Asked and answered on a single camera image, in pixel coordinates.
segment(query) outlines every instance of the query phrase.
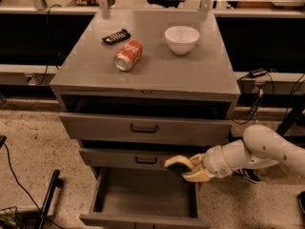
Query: countertop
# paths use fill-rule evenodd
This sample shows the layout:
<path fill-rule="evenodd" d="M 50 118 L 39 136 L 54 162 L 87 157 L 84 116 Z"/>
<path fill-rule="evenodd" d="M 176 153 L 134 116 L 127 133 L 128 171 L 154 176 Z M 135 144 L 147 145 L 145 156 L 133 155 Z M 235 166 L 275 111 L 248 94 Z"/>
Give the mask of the countertop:
<path fill-rule="evenodd" d="M 200 32 L 195 48 L 186 55 L 174 54 L 164 32 L 175 25 Z M 143 53 L 132 69 L 120 72 L 114 56 L 127 42 L 113 46 L 101 38 L 122 30 L 143 45 Z M 199 97 L 217 94 L 238 99 L 234 72 L 214 14 L 202 10 L 100 10 L 51 82 L 54 90 L 150 91 L 193 93 Z"/>

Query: remote control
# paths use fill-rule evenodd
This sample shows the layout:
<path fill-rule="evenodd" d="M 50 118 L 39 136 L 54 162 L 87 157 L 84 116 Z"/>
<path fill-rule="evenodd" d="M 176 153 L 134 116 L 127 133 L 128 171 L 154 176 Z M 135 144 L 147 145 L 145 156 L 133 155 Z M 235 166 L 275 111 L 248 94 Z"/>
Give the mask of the remote control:
<path fill-rule="evenodd" d="M 127 32 L 127 30 L 125 29 L 122 29 L 122 31 L 118 31 L 116 33 L 113 33 L 113 34 L 110 34 L 106 37 L 103 37 L 102 40 L 109 44 L 109 45 L 112 45 L 114 43 L 117 43 L 117 42 L 120 42 L 120 41 L 123 41 L 127 38 L 130 38 L 131 37 L 131 34 L 129 32 Z"/>
<path fill-rule="evenodd" d="M 256 70 L 250 71 L 250 77 L 256 78 L 256 77 L 265 75 L 266 73 L 267 73 L 267 71 L 265 71 L 264 69 L 256 69 Z"/>

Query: white bowl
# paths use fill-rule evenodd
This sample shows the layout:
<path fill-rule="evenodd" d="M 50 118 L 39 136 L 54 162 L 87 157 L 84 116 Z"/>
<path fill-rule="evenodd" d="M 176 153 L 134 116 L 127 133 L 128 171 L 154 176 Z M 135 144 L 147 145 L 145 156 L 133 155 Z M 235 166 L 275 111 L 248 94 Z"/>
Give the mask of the white bowl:
<path fill-rule="evenodd" d="M 193 49 L 199 39 L 199 32 L 192 27 L 176 26 L 165 31 L 169 48 L 176 54 L 182 55 Z"/>

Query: soda can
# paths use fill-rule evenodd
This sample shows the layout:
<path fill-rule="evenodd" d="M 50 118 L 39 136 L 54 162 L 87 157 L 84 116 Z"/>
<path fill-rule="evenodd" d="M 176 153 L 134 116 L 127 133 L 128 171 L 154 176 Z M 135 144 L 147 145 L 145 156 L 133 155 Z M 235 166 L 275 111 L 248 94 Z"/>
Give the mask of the soda can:
<path fill-rule="evenodd" d="M 143 52 L 142 44 L 137 40 L 131 40 L 125 44 L 115 55 L 115 66 L 122 72 L 129 71 L 137 62 Z"/>

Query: drawer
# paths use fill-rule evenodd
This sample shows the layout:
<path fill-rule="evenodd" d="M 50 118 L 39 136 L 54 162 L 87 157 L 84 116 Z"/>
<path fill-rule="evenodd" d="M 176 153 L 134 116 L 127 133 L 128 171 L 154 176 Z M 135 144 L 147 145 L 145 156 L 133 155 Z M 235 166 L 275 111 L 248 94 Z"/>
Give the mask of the drawer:
<path fill-rule="evenodd" d="M 101 169 L 89 226 L 115 229 L 209 228 L 202 221 L 198 184 L 168 171 Z"/>
<path fill-rule="evenodd" d="M 214 146 L 227 141 L 228 120 L 61 113 L 70 138 Z"/>
<path fill-rule="evenodd" d="M 164 163 L 170 157 L 176 155 L 191 157 L 206 151 L 207 148 L 203 147 L 168 147 L 168 145 L 162 144 L 138 145 L 138 143 L 118 145 L 118 143 L 114 143 L 113 145 L 102 145 L 99 148 L 80 148 L 79 153 L 85 164 L 92 167 L 166 170 Z"/>

